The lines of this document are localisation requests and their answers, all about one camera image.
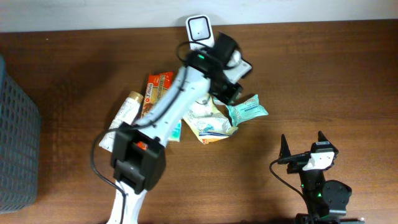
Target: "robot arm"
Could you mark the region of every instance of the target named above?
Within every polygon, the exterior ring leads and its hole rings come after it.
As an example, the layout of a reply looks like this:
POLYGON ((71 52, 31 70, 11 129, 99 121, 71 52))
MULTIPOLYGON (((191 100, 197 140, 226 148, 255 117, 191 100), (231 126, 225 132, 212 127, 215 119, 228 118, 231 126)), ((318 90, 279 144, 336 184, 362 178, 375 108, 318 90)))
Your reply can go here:
POLYGON ((271 169, 272 164, 277 162, 287 164, 288 174, 300 176, 300 195, 307 205, 308 215, 297 214, 295 224, 364 224, 363 221, 340 220, 346 215, 346 206, 352 194, 351 187, 337 180, 325 180, 323 175, 323 171, 333 167, 338 153, 337 148, 319 131, 318 142, 311 145, 310 151, 291 156, 286 138, 282 135, 279 159, 271 163, 270 170, 280 180, 271 169))
POLYGON ((111 165, 116 185, 126 194, 126 203, 124 206, 122 194, 116 191, 108 224, 137 223, 146 192, 154 188, 165 169, 167 139, 197 99, 206 93, 225 104, 236 99, 242 90, 236 82, 252 70, 243 59, 236 62, 240 55, 237 49, 232 38, 220 33, 214 47, 190 52, 173 85, 155 107, 133 126, 123 123, 119 127, 111 165), (148 145, 147 149, 141 149, 139 142, 148 145))

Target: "wooden table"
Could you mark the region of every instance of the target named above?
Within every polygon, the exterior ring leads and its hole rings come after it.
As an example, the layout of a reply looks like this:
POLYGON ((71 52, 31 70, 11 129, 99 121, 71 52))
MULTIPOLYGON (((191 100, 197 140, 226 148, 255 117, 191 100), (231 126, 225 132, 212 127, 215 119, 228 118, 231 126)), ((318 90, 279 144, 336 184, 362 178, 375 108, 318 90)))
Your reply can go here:
MULTIPOLYGON (((274 223, 305 204, 268 170, 284 133, 292 153, 322 130, 340 150, 326 179, 353 188, 347 217, 398 221, 398 21, 217 26, 253 64, 242 80, 269 116, 239 125, 231 138, 200 143, 184 123, 167 147, 167 169, 147 194, 142 223, 274 223)), ((7 70, 43 117, 36 203, 1 223, 99 223, 115 190, 90 169, 93 138, 149 72, 177 70, 184 27, 0 35, 7 70)), ((110 154, 96 163, 111 177, 110 154)), ((298 175, 275 171, 299 187, 298 175)))

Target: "teal wrapper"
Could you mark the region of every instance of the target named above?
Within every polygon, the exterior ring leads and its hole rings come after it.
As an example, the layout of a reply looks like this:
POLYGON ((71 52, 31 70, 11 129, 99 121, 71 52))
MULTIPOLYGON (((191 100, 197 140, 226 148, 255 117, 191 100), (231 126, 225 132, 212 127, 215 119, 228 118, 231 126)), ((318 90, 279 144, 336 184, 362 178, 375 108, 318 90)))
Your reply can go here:
POLYGON ((180 141, 181 137, 181 120, 178 122, 177 126, 173 129, 168 141, 180 141))
POLYGON ((233 126, 237 126, 244 121, 257 118, 258 116, 268 115, 266 109, 259 104, 259 95, 255 95, 240 105, 227 106, 227 108, 233 126))

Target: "crumpled packaging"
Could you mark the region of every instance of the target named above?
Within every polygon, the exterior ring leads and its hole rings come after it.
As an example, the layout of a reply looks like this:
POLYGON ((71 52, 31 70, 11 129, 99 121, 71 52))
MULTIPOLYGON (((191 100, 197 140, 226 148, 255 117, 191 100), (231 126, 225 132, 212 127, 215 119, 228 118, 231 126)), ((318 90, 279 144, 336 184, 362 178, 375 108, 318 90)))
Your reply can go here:
POLYGON ((183 119, 203 144, 228 138, 238 130, 217 109, 209 94, 192 104, 183 119))
POLYGON ((249 121, 258 116, 267 116, 268 112, 259 103, 259 95, 254 95, 252 98, 246 100, 244 103, 236 106, 226 106, 229 111, 229 116, 232 119, 232 125, 249 121))

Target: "white wall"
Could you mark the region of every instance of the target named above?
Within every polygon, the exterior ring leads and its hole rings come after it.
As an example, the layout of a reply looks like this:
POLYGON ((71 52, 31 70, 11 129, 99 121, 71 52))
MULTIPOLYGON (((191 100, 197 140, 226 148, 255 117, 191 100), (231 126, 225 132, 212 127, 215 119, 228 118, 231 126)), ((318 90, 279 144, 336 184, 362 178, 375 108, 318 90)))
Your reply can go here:
POLYGON ((397 19, 398 0, 0 0, 0 31, 397 19))

